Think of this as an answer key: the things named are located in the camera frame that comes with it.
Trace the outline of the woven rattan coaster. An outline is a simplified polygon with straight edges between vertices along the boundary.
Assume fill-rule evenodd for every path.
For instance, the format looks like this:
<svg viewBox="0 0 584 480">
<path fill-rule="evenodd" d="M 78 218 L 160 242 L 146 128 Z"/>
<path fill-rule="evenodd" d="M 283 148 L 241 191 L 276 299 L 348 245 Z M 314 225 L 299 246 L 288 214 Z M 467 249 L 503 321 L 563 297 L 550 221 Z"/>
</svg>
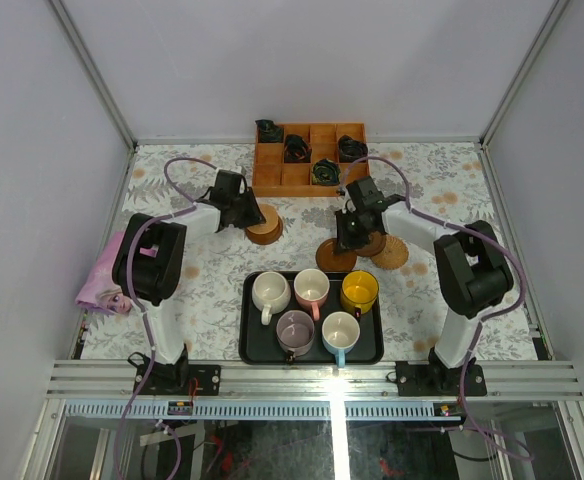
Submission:
<svg viewBox="0 0 584 480">
<path fill-rule="evenodd" d="M 385 240 L 383 249 L 371 257 L 372 262 L 384 270 L 400 269 L 409 259 L 409 249 L 406 243 L 391 235 L 387 235 Z"/>
</svg>

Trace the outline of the brown wooden coaster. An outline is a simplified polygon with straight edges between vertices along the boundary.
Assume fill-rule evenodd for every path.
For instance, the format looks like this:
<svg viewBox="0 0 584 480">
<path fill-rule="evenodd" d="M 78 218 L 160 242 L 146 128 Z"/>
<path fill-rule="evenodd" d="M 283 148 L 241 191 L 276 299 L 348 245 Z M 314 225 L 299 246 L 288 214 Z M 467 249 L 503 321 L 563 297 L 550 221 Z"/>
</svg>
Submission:
<svg viewBox="0 0 584 480">
<path fill-rule="evenodd" d="M 352 251 L 336 253 L 336 239 L 322 242 L 316 250 L 315 261 L 324 272 L 350 272 L 354 269 L 358 256 Z"/>
<path fill-rule="evenodd" d="M 378 255 L 383 251 L 386 245 L 386 236 L 379 233 L 373 232 L 368 237 L 368 243 L 355 250 L 355 253 L 360 257 L 373 257 Z"/>
<path fill-rule="evenodd" d="M 280 238 L 283 232 L 283 220 L 272 205 L 260 203 L 259 209 L 265 222 L 245 229 L 246 237 L 257 245 L 269 245 Z"/>
</svg>

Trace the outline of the pink ceramic cup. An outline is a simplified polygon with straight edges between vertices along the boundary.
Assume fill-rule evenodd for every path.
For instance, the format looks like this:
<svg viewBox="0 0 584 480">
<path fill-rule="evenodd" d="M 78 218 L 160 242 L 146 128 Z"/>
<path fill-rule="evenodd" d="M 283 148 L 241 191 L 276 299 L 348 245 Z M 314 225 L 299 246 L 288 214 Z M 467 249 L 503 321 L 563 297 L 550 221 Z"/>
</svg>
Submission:
<svg viewBox="0 0 584 480">
<path fill-rule="evenodd" d="M 327 275 L 318 269 L 302 270 L 294 278 L 293 289 L 298 304 L 318 322 L 320 308 L 326 302 L 330 290 Z"/>
</svg>

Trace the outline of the yellow ceramic cup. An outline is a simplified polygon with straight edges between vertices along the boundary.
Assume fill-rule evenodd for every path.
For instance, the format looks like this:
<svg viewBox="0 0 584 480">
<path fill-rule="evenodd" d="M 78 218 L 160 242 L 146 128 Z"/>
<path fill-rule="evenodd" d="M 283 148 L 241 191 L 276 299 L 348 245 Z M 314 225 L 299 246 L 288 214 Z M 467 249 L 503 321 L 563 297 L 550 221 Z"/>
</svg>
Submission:
<svg viewBox="0 0 584 480">
<path fill-rule="evenodd" d="M 360 321 L 362 316 L 372 308 L 378 294 L 379 283 L 374 275 L 363 270 L 352 271 L 345 276 L 341 284 L 341 306 L 357 321 Z"/>
</svg>

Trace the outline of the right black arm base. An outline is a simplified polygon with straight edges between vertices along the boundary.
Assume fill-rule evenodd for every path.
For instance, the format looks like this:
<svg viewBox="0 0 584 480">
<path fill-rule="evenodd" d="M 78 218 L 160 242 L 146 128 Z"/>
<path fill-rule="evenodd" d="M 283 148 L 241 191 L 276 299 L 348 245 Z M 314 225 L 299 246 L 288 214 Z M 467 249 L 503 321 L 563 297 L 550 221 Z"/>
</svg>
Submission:
<svg viewBox="0 0 584 480">
<path fill-rule="evenodd" d="M 396 361 L 395 378 L 387 375 L 386 380 L 395 384 L 403 397 L 459 396 L 461 392 L 469 397 L 485 397 L 487 387 L 482 367 L 472 358 L 465 376 L 462 376 L 462 368 L 445 367 L 431 349 L 426 361 Z"/>
</svg>

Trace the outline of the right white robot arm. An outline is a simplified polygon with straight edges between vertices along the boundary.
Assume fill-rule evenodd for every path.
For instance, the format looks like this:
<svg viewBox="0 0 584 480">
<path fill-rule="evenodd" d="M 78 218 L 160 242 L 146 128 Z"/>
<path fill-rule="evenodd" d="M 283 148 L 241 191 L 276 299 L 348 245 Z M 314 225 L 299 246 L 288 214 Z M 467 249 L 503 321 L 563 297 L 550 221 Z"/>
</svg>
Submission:
<svg viewBox="0 0 584 480">
<path fill-rule="evenodd" d="M 400 194 L 384 195 L 366 176 L 346 186 L 346 206 L 336 212 L 335 252 L 359 250 L 378 232 L 414 244 L 435 257 L 439 287 L 448 306 L 428 369 L 430 387 L 450 394 L 464 380 L 461 369 L 471 351 L 482 312 L 501 304 L 514 286 L 506 250 L 491 225 L 461 226 L 417 211 Z"/>
</svg>

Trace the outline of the light blue ceramic cup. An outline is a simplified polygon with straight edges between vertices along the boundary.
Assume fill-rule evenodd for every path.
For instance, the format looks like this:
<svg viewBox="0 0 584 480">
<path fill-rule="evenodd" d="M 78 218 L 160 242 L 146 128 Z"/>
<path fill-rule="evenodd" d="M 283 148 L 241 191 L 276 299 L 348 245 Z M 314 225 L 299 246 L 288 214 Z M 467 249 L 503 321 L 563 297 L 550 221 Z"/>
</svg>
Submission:
<svg viewBox="0 0 584 480">
<path fill-rule="evenodd" d="M 334 312 L 323 321 L 321 334 L 323 345 L 334 356 L 337 367 L 344 368 L 346 355 L 360 338 L 359 322 L 347 312 Z"/>
</svg>

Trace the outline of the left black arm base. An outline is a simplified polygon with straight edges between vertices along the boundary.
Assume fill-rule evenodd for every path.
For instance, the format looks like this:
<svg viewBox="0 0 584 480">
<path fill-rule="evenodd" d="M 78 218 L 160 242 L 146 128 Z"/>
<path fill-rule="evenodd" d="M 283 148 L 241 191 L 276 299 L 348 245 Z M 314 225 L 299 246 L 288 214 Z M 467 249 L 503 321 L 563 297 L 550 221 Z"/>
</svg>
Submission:
<svg viewBox="0 0 584 480">
<path fill-rule="evenodd" d="M 175 364 L 155 362 L 140 395 L 192 397 L 217 396 L 221 383 L 221 366 L 191 364 L 184 349 Z"/>
</svg>

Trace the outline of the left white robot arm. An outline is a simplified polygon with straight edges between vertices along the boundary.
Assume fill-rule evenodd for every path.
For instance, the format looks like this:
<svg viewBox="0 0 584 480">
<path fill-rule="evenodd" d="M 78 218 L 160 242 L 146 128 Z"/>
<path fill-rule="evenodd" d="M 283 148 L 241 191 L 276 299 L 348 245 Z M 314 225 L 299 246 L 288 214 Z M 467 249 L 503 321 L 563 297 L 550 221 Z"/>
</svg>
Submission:
<svg viewBox="0 0 584 480">
<path fill-rule="evenodd" d="M 245 229 L 264 222 L 245 176 L 222 169 L 190 206 L 156 217 L 137 213 L 130 218 L 112 280 L 141 309 L 150 357 L 162 364 L 156 382 L 167 393 L 180 394 L 191 381 L 190 369 L 178 362 L 185 344 L 171 301 L 186 245 L 227 227 Z"/>
</svg>

